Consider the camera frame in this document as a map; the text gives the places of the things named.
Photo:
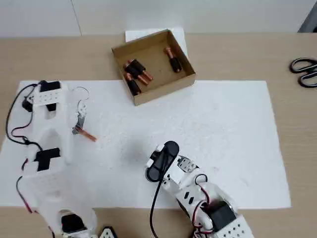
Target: white paper sheet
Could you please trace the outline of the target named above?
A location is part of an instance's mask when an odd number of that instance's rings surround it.
[[[165,29],[166,28],[151,28],[151,29],[144,29],[144,30],[137,30],[137,31],[126,31],[125,42],[136,40],[141,37],[144,37],[144,36],[147,36],[147,35],[150,35]],[[172,31],[180,48],[182,48],[184,54],[188,57],[184,29],[182,27],[173,27],[173,28],[167,28],[167,29]]]
[[[122,81],[69,82],[76,86],[90,91],[84,128],[98,140],[75,136],[69,174],[73,189],[91,206],[150,208],[157,183],[146,180],[145,164],[157,144],[168,140],[176,141],[180,154],[194,159],[240,208],[291,206],[264,81],[196,81],[137,107]],[[29,116],[15,107],[10,128]],[[0,154],[1,206],[23,205],[15,182],[24,160],[24,146],[6,139]],[[162,190],[156,207],[178,205]]]

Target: black scissors handle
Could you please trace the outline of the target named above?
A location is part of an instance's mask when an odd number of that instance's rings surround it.
[[[310,65],[305,67],[296,68],[295,65],[299,62],[306,62],[310,63]],[[307,84],[304,80],[308,78],[312,78],[317,76],[317,60],[311,58],[298,58],[292,61],[289,65],[289,70],[292,73],[306,73],[305,75],[298,78],[298,83],[305,88],[316,88],[317,83],[314,84]]]
[[[310,63],[311,65],[302,67],[302,68],[296,68],[295,65],[299,62],[305,62],[305,63]],[[292,73],[303,73],[303,72],[309,72],[317,69],[317,60],[316,59],[311,59],[311,58],[298,58],[295,59],[291,62],[289,65],[289,70]]]

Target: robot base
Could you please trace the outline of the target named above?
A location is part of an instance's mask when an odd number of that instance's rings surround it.
[[[99,238],[118,238],[112,227],[104,227]]]

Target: wooden table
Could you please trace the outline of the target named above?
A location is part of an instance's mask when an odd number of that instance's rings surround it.
[[[0,40],[2,124],[20,80],[119,79],[111,47],[123,41],[123,35]],[[317,34],[186,34],[186,42],[198,79],[268,83],[293,208],[242,211],[255,237],[316,237],[317,92],[300,87],[288,64],[298,57],[317,57]],[[96,211],[99,229],[112,225],[119,238],[151,237],[148,209]],[[158,235],[166,238],[186,238],[191,230],[179,210],[156,210],[154,224]],[[0,237],[50,236],[41,216],[23,208],[0,208]]]

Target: cardboard box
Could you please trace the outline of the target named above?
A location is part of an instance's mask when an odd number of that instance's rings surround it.
[[[168,46],[171,47],[182,65],[182,71],[179,73],[173,71],[169,58],[164,52],[164,48]],[[125,71],[123,65],[128,60],[137,59],[154,78],[154,80],[149,82],[148,86],[136,80],[142,91],[137,96],[133,96],[130,93],[136,106],[178,89],[188,87],[195,82],[196,73],[170,30],[157,32],[114,47],[112,48],[112,52],[126,87],[128,85],[124,79]]]

